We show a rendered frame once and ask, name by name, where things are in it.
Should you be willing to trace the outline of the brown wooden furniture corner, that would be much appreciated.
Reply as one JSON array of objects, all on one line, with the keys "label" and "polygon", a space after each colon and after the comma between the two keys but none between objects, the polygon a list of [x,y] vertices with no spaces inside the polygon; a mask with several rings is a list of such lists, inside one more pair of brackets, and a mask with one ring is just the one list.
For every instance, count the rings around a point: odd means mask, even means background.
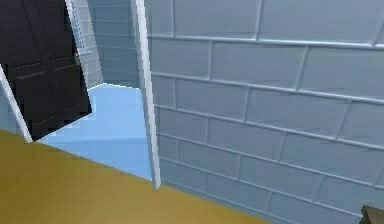
[{"label": "brown wooden furniture corner", "polygon": [[362,218],[359,224],[384,224],[384,210],[363,205],[361,208]]}]

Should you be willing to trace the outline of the black room door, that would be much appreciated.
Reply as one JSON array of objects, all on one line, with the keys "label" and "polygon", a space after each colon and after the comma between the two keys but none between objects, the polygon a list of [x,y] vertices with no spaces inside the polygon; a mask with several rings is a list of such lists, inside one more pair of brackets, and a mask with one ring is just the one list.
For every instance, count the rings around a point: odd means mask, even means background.
[{"label": "black room door", "polygon": [[0,66],[32,140],[92,112],[65,0],[0,0]]}]

